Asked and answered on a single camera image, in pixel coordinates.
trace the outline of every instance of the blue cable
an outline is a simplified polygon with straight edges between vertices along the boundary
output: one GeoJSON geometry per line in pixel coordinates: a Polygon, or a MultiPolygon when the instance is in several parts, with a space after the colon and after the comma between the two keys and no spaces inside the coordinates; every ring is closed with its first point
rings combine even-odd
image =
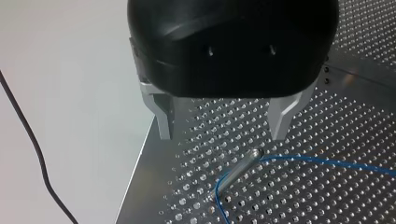
{"type": "MultiPolygon", "coordinates": [[[[328,164],[328,165],[336,165],[336,166],[341,166],[341,167],[346,167],[346,168],[355,168],[355,169],[360,169],[360,170],[373,171],[373,172],[377,172],[377,173],[385,174],[385,175],[396,176],[396,171],[384,169],[384,168],[377,167],[377,166],[350,163],[350,162],[345,162],[345,161],[330,161],[330,160],[323,160],[320,158],[307,157],[307,156],[269,156],[269,157],[262,158],[260,161],[272,161],[272,160],[311,161],[311,162],[323,163],[323,164],[328,164]]],[[[225,215],[224,209],[222,208],[220,201],[219,201],[219,185],[220,185],[221,181],[227,176],[228,173],[229,172],[227,172],[225,175],[223,175],[219,179],[218,183],[215,186],[216,204],[217,204],[218,209],[220,210],[226,224],[230,224],[230,220],[228,220],[227,216],[225,215]]]]}

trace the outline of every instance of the perforated metal plate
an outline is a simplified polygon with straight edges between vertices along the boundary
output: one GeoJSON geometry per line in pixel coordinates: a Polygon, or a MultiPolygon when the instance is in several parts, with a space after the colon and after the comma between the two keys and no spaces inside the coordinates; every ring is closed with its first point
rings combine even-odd
{"type": "MultiPolygon", "coordinates": [[[[271,141],[264,99],[174,99],[173,141],[154,120],[117,223],[223,223],[206,196],[248,150],[396,169],[394,1],[340,1],[310,104],[271,141]]],[[[389,175],[304,161],[250,169],[221,197],[232,223],[396,223],[389,175]]]]}

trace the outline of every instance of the white wall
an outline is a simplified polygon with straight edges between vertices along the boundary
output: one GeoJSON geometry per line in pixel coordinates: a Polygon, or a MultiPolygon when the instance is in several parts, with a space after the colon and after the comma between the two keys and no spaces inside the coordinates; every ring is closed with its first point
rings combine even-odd
{"type": "MultiPolygon", "coordinates": [[[[152,115],[129,46],[127,0],[0,1],[0,69],[80,223],[114,223],[152,115]]],[[[0,223],[70,223],[0,89],[0,223]]]]}

